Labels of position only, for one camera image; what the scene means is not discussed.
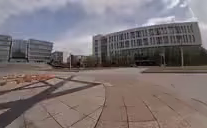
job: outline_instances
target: office building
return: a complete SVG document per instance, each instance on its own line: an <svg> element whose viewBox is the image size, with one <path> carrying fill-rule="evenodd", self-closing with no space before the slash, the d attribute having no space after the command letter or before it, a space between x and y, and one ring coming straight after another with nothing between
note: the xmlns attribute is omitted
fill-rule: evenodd
<svg viewBox="0 0 207 128"><path fill-rule="evenodd" d="M50 62L52 42L29 39L28 40L28 61L34 63Z"/></svg>
<svg viewBox="0 0 207 128"><path fill-rule="evenodd" d="M55 51L51 54L51 61L54 63L63 63L63 52Z"/></svg>
<svg viewBox="0 0 207 128"><path fill-rule="evenodd" d="M157 49L166 47L200 46L202 40L197 22L182 22L97 35L92 43L97 63L103 64L114 58L134 60L137 54L150 56Z"/></svg>
<svg viewBox="0 0 207 128"><path fill-rule="evenodd" d="M10 58L11 36L0 35L0 62L8 62Z"/></svg>
<svg viewBox="0 0 207 128"><path fill-rule="evenodd" d="M12 41L10 61L22 61L28 60L28 41L15 39Z"/></svg>

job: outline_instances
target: gray pavement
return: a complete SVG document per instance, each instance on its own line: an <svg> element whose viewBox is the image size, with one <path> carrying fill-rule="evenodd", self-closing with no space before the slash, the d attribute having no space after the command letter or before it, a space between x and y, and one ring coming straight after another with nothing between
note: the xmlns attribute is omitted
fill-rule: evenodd
<svg viewBox="0 0 207 128"><path fill-rule="evenodd" d="M0 126L207 128L206 74L141 74L144 70L51 72L57 78L2 86Z"/></svg>
<svg viewBox="0 0 207 128"><path fill-rule="evenodd" d="M97 128L207 128L207 75L139 72L84 73L111 85Z"/></svg>
<svg viewBox="0 0 207 128"><path fill-rule="evenodd" d="M9 83L0 86L0 128L93 128L104 100L104 86L85 77Z"/></svg>

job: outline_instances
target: cloudy sky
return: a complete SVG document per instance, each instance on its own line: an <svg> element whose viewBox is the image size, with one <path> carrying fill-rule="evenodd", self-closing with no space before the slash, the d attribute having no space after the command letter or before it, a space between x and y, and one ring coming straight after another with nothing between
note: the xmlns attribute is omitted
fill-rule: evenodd
<svg viewBox="0 0 207 128"><path fill-rule="evenodd" d="M96 34L196 20L207 47L207 0L0 0L0 34L74 54L91 54Z"/></svg>

